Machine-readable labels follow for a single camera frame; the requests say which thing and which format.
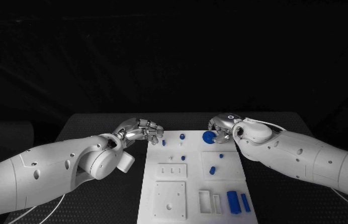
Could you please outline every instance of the blue object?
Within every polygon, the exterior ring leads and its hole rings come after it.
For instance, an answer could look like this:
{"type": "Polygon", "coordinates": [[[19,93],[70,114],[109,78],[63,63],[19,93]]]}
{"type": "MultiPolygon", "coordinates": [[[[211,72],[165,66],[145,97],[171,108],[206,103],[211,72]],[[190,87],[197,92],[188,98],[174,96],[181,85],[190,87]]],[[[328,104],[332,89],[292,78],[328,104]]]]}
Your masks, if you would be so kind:
{"type": "Polygon", "coordinates": [[[211,168],[210,168],[210,172],[209,172],[211,175],[216,173],[216,167],[213,166],[211,168]]]}
{"type": "Polygon", "coordinates": [[[206,131],[203,133],[203,140],[204,140],[206,143],[213,144],[214,143],[214,141],[213,141],[214,137],[216,137],[216,134],[211,131],[206,131]]]}
{"type": "Polygon", "coordinates": [[[249,203],[247,203],[247,199],[246,199],[246,195],[242,194],[242,200],[243,200],[243,204],[244,204],[244,211],[250,212],[250,207],[249,207],[249,203]]]}
{"type": "Polygon", "coordinates": [[[227,199],[229,199],[229,204],[230,204],[230,213],[233,214],[240,214],[240,205],[239,205],[239,200],[237,200],[237,192],[236,191],[229,191],[227,192],[227,199]]]}

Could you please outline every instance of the dark table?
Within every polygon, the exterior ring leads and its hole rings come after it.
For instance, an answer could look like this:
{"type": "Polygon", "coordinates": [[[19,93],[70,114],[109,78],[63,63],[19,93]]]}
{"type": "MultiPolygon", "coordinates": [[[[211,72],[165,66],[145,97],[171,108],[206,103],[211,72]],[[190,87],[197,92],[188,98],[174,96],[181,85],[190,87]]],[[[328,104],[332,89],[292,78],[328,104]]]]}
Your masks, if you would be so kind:
{"type": "MultiPolygon", "coordinates": [[[[56,141],[83,138],[112,132],[131,117],[148,119],[164,130],[206,130],[209,120],[219,113],[114,113],[75,114],[56,141]]],[[[275,123],[289,131],[312,135],[305,122],[293,112],[236,112],[240,116],[275,123]]],[[[118,169],[102,180],[85,182],[66,194],[49,223],[137,223],[147,141],[138,141],[127,152],[135,162],[128,171],[118,169]]],[[[246,182],[259,224],[265,223],[348,223],[348,203],[334,191],[316,184],[295,180],[240,155],[246,182]]],[[[16,222],[36,223],[56,207],[60,197],[36,209],[16,222]]],[[[24,213],[14,211],[7,222],[24,213]]]]}

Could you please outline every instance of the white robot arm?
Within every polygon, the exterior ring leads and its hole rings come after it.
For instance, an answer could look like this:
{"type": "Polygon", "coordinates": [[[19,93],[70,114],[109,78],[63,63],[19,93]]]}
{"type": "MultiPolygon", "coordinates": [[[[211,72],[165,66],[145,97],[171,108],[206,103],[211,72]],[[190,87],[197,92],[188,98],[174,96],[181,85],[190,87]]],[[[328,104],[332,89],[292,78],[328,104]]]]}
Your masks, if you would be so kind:
{"type": "Polygon", "coordinates": [[[260,161],[286,176],[348,194],[347,151],[273,125],[282,130],[276,132],[265,122],[232,113],[217,115],[210,120],[209,130],[213,126],[219,132],[213,141],[226,143],[233,137],[247,159],[260,161]]]}
{"type": "Polygon", "coordinates": [[[0,163],[0,214],[53,200],[114,169],[128,172],[134,157],[124,149],[137,139],[158,143],[162,127],[135,118],[114,133],[37,146],[0,163]]]}

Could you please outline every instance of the dark background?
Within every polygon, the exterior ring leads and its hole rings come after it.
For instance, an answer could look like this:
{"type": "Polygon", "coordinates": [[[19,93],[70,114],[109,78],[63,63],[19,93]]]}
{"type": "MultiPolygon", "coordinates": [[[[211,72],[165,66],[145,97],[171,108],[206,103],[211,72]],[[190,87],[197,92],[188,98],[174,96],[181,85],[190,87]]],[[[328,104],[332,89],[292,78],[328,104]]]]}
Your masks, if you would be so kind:
{"type": "Polygon", "coordinates": [[[293,111],[348,150],[348,0],[0,2],[0,121],[35,144],[73,113],[293,111]]]}

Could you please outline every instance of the black tablecloth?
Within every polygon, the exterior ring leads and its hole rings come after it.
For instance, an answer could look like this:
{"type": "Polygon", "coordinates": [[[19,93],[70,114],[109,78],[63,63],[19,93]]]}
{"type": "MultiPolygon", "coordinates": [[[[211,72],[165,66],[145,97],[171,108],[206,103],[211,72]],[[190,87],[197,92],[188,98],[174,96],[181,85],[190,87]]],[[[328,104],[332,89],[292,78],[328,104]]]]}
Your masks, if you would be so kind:
{"type": "MultiPolygon", "coordinates": [[[[83,138],[111,132],[131,117],[148,119],[164,130],[206,130],[209,120],[219,113],[114,113],[75,114],[56,141],[83,138]]],[[[296,113],[236,112],[240,116],[275,123],[289,131],[312,135],[296,113]]],[[[135,162],[128,171],[118,169],[102,180],[85,182],[66,194],[49,223],[137,223],[147,141],[138,141],[127,152],[135,162]]],[[[295,180],[240,155],[250,198],[259,224],[265,223],[348,223],[348,203],[334,191],[316,184],[295,180]]],[[[52,212],[60,197],[36,209],[16,222],[40,223],[52,212]]],[[[10,222],[26,210],[14,211],[10,222]]]]}

